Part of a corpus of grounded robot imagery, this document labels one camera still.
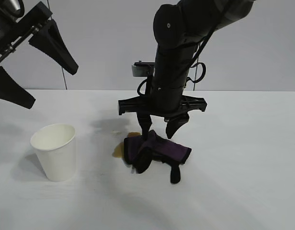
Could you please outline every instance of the cup rim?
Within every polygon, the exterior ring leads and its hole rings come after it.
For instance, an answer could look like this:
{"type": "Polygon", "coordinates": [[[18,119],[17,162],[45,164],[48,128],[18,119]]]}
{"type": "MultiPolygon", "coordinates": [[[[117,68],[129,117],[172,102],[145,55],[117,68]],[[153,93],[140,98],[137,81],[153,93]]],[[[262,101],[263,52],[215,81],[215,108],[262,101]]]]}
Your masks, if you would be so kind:
{"type": "Polygon", "coordinates": [[[65,123],[56,123],[56,124],[52,124],[52,125],[45,126],[45,127],[41,128],[41,129],[39,129],[38,131],[36,131],[36,132],[32,135],[32,137],[31,137],[30,145],[31,145],[34,149],[36,149],[36,150],[44,151],[44,152],[48,152],[48,151],[57,150],[57,149],[60,149],[60,148],[62,148],[62,147],[64,147],[64,146],[66,146],[68,143],[70,143],[70,142],[75,138],[75,136],[76,136],[76,129],[74,128],[74,126],[69,125],[69,124],[65,124],[65,123]],[[41,130],[43,130],[43,129],[45,129],[45,128],[48,128],[48,127],[51,127],[51,126],[58,126],[58,125],[69,126],[69,127],[72,127],[72,128],[74,129],[74,135],[72,136],[72,138],[71,138],[69,141],[67,141],[66,143],[64,143],[63,145],[61,145],[61,146],[59,146],[59,147],[55,147],[55,148],[51,148],[51,149],[40,149],[40,148],[36,148],[34,145],[32,145],[32,140],[33,140],[33,138],[37,135],[38,132],[40,132],[41,130]]]}

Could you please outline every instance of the purple glove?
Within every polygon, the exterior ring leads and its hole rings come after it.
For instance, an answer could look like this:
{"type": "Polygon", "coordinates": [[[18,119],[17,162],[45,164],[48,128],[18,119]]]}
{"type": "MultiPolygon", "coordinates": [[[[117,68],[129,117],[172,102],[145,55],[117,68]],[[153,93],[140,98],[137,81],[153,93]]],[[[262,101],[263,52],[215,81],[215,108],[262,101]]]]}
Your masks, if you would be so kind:
{"type": "Polygon", "coordinates": [[[147,140],[142,136],[125,138],[124,160],[132,164],[137,173],[143,173],[152,160],[162,161],[171,166],[171,183],[181,180],[179,165],[184,164],[191,149],[161,138],[154,130],[149,131],[147,140]]]}

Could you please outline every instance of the robotic arm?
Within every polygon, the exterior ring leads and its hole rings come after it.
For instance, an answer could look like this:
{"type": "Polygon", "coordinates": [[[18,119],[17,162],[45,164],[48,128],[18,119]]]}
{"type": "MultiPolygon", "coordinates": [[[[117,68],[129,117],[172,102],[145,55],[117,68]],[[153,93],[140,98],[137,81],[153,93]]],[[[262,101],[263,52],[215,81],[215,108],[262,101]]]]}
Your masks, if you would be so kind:
{"type": "MultiPolygon", "coordinates": [[[[74,75],[78,65],[68,52],[52,12],[39,2],[24,16],[22,0],[0,0],[0,63],[30,35],[29,44],[50,56],[74,75]]],[[[0,99],[30,109],[35,98],[0,66],[0,99]]]]}
{"type": "Polygon", "coordinates": [[[155,63],[136,62],[133,75],[147,77],[137,92],[139,97],[120,100],[119,115],[136,112],[142,134],[147,138],[152,124],[150,115],[165,118],[166,133],[171,138],[189,121],[188,112],[205,111],[203,98],[183,96],[189,68],[198,59],[214,31],[248,15],[255,0],[181,0],[177,5],[165,4],[154,18],[154,36],[158,43],[155,63]],[[145,94],[140,88],[146,83],[145,94]]]}

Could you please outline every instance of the black robotic arm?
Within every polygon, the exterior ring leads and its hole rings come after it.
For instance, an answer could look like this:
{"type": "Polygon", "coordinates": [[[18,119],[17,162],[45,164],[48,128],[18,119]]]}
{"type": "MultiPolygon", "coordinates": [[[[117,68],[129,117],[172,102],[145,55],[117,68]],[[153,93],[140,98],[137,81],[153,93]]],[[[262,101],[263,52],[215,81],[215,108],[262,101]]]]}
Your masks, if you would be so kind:
{"type": "MultiPolygon", "coordinates": [[[[150,115],[165,118],[171,138],[189,121],[188,112],[205,111],[203,98],[183,96],[189,68],[197,60],[214,31],[248,15],[254,0],[181,0],[165,4],[154,18],[154,36],[158,43],[155,63],[137,62],[133,74],[147,76],[145,94],[120,100],[119,114],[136,112],[143,136],[152,124],[150,115]]],[[[206,68],[203,63],[203,79],[206,68]]]]}

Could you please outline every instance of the purple cloth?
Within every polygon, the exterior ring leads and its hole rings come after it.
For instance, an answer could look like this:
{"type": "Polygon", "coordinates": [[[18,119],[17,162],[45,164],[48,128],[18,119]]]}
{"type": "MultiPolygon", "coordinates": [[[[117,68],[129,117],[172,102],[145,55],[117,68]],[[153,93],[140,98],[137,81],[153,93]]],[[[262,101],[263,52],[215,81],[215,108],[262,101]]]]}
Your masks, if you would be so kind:
{"type": "Polygon", "coordinates": [[[124,144],[125,161],[128,164],[132,164],[136,156],[145,148],[151,149],[156,154],[169,157],[180,164],[184,164],[191,153],[191,148],[163,139],[154,130],[149,131],[146,141],[142,136],[137,136],[126,138],[124,144]]]}

